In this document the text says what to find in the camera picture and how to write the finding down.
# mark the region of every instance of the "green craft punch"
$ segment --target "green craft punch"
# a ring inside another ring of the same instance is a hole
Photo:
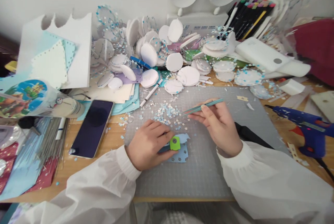
[[[180,138],[174,136],[165,146],[162,147],[162,149],[159,150],[158,153],[167,152],[168,150],[177,151],[180,149],[181,149]]]
[[[170,149],[177,151],[181,149],[181,144],[180,144],[180,138],[174,136],[170,141],[169,141]]]

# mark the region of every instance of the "cuff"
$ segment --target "cuff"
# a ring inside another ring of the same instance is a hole
[[[139,177],[141,171],[138,171],[131,163],[125,151],[124,145],[116,150],[116,159],[122,172],[126,175],[126,177],[128,177],[129,180],[135,181]]]
[[[244,141],[241,142],[242,142],[241,152],[237,156],[232,158],[223,157],[216,148],[217,155],[223,167],[226,166],[230,168],[242,168],[249,165],[254,160],[252,149]]]

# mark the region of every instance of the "tweezers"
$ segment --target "tweezers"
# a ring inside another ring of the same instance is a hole
[[[223,102],[224,100],[223,99],[218,99],[218,100],[215,100],[215,101],[211,101],[211,102],[208,102],[208,103],[205,103],[204,105],[206,106],[213,106],[217,103],[220,103],[220,102]],[[184,112],[182,112],[182,114],[184,114],[183,116],[187,116],[188,114],[192,114],[192,113],[195,113],[195,112],[198,112],[201,110],[201,106],[196,106],[196,107],[193,107],[193,108],[190,108]]]

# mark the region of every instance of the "wooden desk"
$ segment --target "wooden desk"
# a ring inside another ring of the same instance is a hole
[[[212,77],[212,81],[214,82],[214,86],[227,86],[230,85],[230,83],[224,83],[215,78],[214,73],[210,73]],[[322,88],[322,87],[315,87],[316,83],[311,81],[306,81],[303,83],[304,85],[312,85],[313,89],[317,92],[325,92],[328,89]],[[273,106],[280,106],[284,103],[285,100],[278,99],[273,103],[268,103],[266,100],[261,100],[262,105],[269,104]],[[303,110],[305,107],[307,100],[304,100],[304,102],[300,105],[298,108],[299,110]],[[279,134],[283,137],[283,140],[285,144],[287,142],[294,144],[296,147],[301,146],[304,142],[303,137],[290,132],[289,130],[293,129],[295,125],[290,122],[287,119],[277,119],[275,113],[272,112],[271,109],[266,109],[266,111],[269,113],[269,116],[271,120],[273,121],[273,124],[275,125],[276,129],[278,130]],[[120,123],[120,117],[123,115],[117,115],[111,117],[111,122],[108,125],[108,127],[111,128],[111,130],[108,131],[108,133],[105,135],[101,146],[98,150],[97,158],[105,154],[106,152],[117,149],[121,145],[123,145],[123,140],[121,139],[121,135],[125,135],[125,128],[120,127],[118,123]],[[52,185],[48,188],[44,188],[41,190],[37,190],[31,193],[23,194],[19,197],[8,199],[3,202],[42,202],[42,201],[49,201],[53,197],[55,197],[58,193],[60,193],[62,190],[66,188],[66,181],[67,179],[74,174],[75,172],[81,170],[82,168],[88,166],[92,162],[94,162],[95,159],[82,159],[78,158],[77,161],[75,161],[75,157],[69,156],[68,151],[72,145],[72,142],[75,139],[75,136],[80,128],[82,122],[76,122],[75,120],[72,120],[69,125],[69,129],[67,131],[67,137],[64,147],[64,160],[63,162],[59,162],[57,172],[55,175],[55,178],[53,179]],[[330,179],[328,174],[325,172],[325,170],[321,167],[319,167],[318,163],[308,158],[304,155],[302,155],[297,150],[298,156],[306,160],[310,166],[307,168],[317,174],[319,177],[321,177],[323,180],[325,180],[327,183],[332,185],[334,187],[334,182]],[[325,163],[327,166],[334,171],[334,139],[327,137],[326,138],[326,156],[324,158]],[[166,198],[140,198],[140,199],[134,199],[135,201],[189,201],[189,199],[166,199]],[[192,199],[192,201],[210,201],[211,199],[203,200],[203,199]]]

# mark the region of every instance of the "hand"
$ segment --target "hand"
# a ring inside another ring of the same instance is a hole
[[[149,119],[138,129],[129,146],[125,147],[125,151],[137,170],[147,170],[178,153],[169,150],[158,154],[173,136],[174,132],[168,126]]]
[[[189,114],[188,117],[206,126],[218,148],[231,157],[237,156],[242,150],[242,142],[225,102],[210,107],[204,105],[214,100],[217,100],[217,98],[197,104],[196,106],[202,105],[202,111]]]

